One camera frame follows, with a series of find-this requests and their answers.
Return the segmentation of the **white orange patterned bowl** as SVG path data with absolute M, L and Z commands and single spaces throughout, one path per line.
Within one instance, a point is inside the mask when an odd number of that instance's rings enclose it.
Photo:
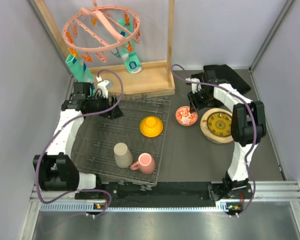
M 197 112 L 190 113 L 189 106 L 181 106 L 175 112 L 175 118 L 177 122 L 182 126 L 192 126 L 198 120 Z

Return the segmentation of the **beige bird plate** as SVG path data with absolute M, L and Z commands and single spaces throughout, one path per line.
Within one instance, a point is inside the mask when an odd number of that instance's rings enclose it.
M 202 133 L 208 140 L 210 140 L 213 143 L 216 143 L 216 144 L 231 143 L 233 141 L 232 134 L 228 137 L 220 137 L 220 136 L 214 135 L 212 132 L 209 131 L 208 126 L 207 126 L 207 119 L 211 114 L 213 114 L 215 112 L 225 112 L 232 116 L 231 112 L 229 112 L 228 110 L 222 109 L 222 108 L 209 109 L 207 112 L 205 112 L 203 114 L 203 116 L 200 119 L 200 129 L 201 129 Z

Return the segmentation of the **yellow patterned small plate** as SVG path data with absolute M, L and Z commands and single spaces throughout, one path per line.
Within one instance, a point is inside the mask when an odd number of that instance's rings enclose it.
M 226 112 L 214 112 L 207 118 L 207 127 L 210 132 L 218 137 L 231 135 L 232 116 Z

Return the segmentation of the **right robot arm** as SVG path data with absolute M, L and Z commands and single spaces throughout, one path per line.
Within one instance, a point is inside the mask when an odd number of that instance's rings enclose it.
M 244 97 L 226 79 L 212 76 L 207 80 L 186 78 L 185 81 L 191 85 L 188 94 L 191 113 L 203 109 L 212 100 L 218 100 L 232 112 L 230 133 L 234 151 L 231 164 L 222 179 L 222 189 L 213 188 L 211 192 L 219 198 L 224 195 L 235 198 L 248 187 L 253 153 L 267 133 L 264 104 Z

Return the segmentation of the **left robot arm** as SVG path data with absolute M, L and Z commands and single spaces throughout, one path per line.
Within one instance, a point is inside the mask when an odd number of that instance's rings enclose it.
M 53 140 L 47 145 L 43 155 L 33 158 L 36 171 L 36 188 L 42 191 L 77 191 L 86 189 L 92 198 L 99 198 L 104 191 L 98 176 L 79 172 L 71 153 L 79 128 L 86 117 L 100 116 L 116 119 L 123 116 L 118 100 L 110 96 L 113 86 L 110 80 L 100 80 L 95 93 L 87 82 L 76 82 L 73 93 L 61 105 L 60 118 Z

